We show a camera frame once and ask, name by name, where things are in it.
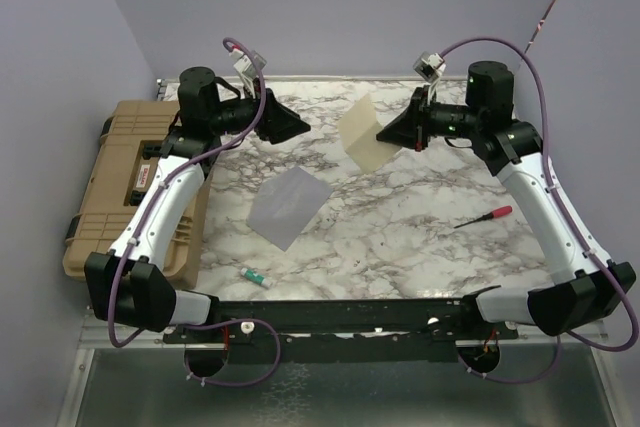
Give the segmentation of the beige paper letter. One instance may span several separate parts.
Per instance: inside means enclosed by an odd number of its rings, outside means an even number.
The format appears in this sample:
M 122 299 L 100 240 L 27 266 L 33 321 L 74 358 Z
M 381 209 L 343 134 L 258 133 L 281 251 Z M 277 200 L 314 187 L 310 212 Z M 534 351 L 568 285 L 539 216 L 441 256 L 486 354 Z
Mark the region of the beige paper letter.
M 363 173 L 375 172 L 400 151 L 398 146 L 377 140 L 382 129 L 369 94 L 356 101 L 338 122 L 343 149 Z

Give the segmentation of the grey paper envelope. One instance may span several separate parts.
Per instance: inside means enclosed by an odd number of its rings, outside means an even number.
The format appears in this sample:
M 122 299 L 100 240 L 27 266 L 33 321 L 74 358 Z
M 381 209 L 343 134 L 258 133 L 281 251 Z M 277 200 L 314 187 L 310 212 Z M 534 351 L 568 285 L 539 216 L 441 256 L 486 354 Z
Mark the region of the grey paper envelope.
M 300 167 L 265 181 L 251 206 L 247 225 L 282 251 L 286 251 L 333 192 Z

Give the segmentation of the green white glue stick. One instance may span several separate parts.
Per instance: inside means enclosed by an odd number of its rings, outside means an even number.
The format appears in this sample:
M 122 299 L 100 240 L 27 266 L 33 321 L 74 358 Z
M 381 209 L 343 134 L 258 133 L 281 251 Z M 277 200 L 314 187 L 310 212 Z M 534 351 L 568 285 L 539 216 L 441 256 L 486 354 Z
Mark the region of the green white glue stick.
M 241 276 L 243 278 L 245 278 L 246 280 L 248 280 L 248 281 L 250 281 L 250 282 L 252 282 L 252 283 L 254 283 L 256 285 L 259 285 L 259 286 L 261 286 L 263 288 L 270 288 L 271 285 L 272 285 L 271 281 L 268 278 L 264 277 L 263 275 L 255 272 L 255 271 L 253 271 L 251 269 L 243 268 L 241 270 Z

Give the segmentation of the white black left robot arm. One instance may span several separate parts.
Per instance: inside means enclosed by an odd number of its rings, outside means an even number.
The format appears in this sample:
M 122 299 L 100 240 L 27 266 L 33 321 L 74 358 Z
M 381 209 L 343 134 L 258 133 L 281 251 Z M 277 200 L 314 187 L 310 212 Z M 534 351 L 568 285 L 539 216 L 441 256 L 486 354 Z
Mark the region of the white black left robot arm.
M 150 188 L 109 249 L 88 256 L 84 272 L 98 319 L 154 332 L 186 325 L 206 342 L 220 332 L 221 318 L 212 311 L 216 299 L 177 290 L 162 272 L 183 213 L 222 152 L 222 136 L 255 132 L 276 145 L 310 126 L 271 89 L 235 91 L 221 100 L 219 90 L 231 86 L 208 67 L 188 68 L 179 81 L 179 122 L 161 144 Z

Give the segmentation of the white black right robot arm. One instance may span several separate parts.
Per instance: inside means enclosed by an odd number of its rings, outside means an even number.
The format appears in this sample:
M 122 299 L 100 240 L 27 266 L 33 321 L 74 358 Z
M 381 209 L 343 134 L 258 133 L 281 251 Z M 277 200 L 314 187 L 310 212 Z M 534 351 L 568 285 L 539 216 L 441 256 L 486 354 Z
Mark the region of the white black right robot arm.
M 471 64 L 465 102 L 455 105 L 437 99 L 436 85 L 445 69 L 439 55 L 418 59 L 414 69 L 425 86 L 414 90 L 406 110 L 377 140 L 415 151 L 434 137 L 470 141 L 474 154 L 522 211 L 552 281 L 547 287 L 490 287 L 466 296 L 469 307 L 459 314 L 461 330 L 481 338 L 495 323 L 515 322 L 557 336 L 610 315 L 635 283 L 635 272 L 627 262 L 613 262 L 597 242 L 580 245 L 589 232 L 579 218 L 569 222 L 564 217 L 573 208 L 543 162 L 540 135 L 513 116 L 513 73 L 500 62 Z

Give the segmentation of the tan plastic tool case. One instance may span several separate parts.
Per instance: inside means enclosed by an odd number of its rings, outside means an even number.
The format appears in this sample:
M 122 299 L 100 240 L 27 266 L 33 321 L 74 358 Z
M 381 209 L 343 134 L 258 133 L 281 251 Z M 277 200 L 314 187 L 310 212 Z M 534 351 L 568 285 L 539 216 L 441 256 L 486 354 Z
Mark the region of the tan plastic tool case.
M 149 190 L 157 151 L 178 109 L 176 101 L 126 100 L 103 124 L 84 198 L 65 238 L 62 265 L 67 276 L 83 281 L 88 255 L 105 253 L 132 219 Z M 163 273 L 176 288 L 197 283 L 210 185 L 206 179 L 169 244 Z

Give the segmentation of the red handled screwdriver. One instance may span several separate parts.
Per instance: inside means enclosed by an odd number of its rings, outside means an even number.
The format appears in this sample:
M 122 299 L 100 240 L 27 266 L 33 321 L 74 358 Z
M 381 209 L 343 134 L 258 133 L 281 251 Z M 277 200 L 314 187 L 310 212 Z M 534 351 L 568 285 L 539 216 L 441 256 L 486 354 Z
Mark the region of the red handled screwdriver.
M 471 225 L 471 224 L 475 224 L 475 223 L 480 223 L 480 222 L 485 222 L 485 221 L 491 221 L 497 218 L 501 218 L 501 217 L 505 217 L 509 214 L 511 214 L 513 212 L 513 207 L 508 205 L 508 206 L 503 206 L 503 207 L 499 207 L 497 209 L 492 210 L 491 212 L 488 212 L 480 217 L 477 217 L 475 219 L 466 221 L 464 223 L 461 223 L 459 225 L 455 226 L 455 229 L 461 228 L 461 227 L 465 227 L 467 225 Z

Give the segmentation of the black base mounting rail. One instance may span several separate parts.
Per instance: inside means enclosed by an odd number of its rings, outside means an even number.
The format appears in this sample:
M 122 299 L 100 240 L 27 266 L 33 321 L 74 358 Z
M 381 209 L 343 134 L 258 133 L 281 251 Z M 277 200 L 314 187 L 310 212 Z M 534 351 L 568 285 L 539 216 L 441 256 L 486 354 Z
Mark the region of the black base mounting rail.
M 485 340 L 514 340 L 504 324 L 473 313 L 469 299 L 218 301 L 215 323 L 229 327 L 178 327 L 169 345 L 206 359 L 226 356 L 235 364 L 454 362 L 457 347 Z

